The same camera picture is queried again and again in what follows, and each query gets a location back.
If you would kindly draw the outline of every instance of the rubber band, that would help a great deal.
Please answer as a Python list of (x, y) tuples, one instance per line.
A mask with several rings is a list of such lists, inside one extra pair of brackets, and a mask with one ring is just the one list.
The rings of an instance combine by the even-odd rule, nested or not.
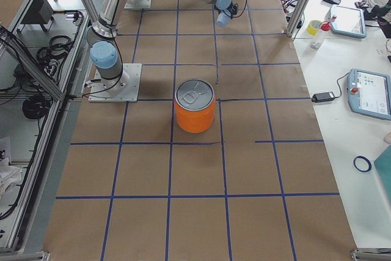
[[(368, 164), (368, 169), (359, 169), (358, 166), (357, 166), (357, 163), (356, 163), (357, 159), (363, 159)], [(355, 157), (355, 159), (353, 159), (353, 165), (359, 172), (369, 172), (372, 169), (371, 161), (369, 161), (369, 159), (367, 157), (365, 157), (365, 156), (357, 156), (357, 157)]]

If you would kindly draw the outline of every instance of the brown paper floor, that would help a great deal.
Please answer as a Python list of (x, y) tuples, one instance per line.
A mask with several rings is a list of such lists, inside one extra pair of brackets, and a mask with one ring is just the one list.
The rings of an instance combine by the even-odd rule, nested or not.
[[(51, 260), (350, 260), (280, 2), (248, 8), (225, 29), (192, 0), (123, 13), (117, 42), (124, 62), (143, 63), (139, 102), (82, 102), (43, 246)], [(216, 91), (201, 134), (174, 120), (188, 78)]]

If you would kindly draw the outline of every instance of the orange can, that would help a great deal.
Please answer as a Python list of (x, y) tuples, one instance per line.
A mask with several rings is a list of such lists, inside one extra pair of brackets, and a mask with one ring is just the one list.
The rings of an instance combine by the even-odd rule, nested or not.
[(184, 131), (201, 133), (209, 129), (215, 107), (214, 90), (201, 79), (188, 79), (175, 91), (175, 120)]

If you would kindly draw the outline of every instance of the metal base plate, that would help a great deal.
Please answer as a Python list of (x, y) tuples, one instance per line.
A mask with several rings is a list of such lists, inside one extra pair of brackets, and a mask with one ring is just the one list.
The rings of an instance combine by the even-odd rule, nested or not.
[(137, 10), (137, 9), (151, 9), (152, 0), (128, 0), (123, 9)]
[[(130, 77), (127, 86), (116, 96), (110, 97), (107, 92), (90, 95), (90, 102), (111, 103), (111, 102), (137, 102), (139, 95), (139, 86), (141, 78), (141, 64), (123, 64), (123, 71)], [(94, 79), (100, 79), (98, 70), (95, 72)], [(101, 83), (92, 84), (91, 93), (104, 90)]]

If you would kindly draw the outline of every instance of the tablet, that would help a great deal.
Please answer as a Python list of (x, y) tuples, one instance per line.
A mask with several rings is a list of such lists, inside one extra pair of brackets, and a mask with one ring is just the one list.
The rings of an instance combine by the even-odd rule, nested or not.
[(391, 120), (390, 77), (352, 69), (348, 75), (348, 103), (353, 112)]
[(361, 9), (333, 5), (329, 11), (329, 17), (337, 18), (331, 23), (331, 31), (334, 34), (345, 35), (354, 38), (365, 38), (364, 15)]

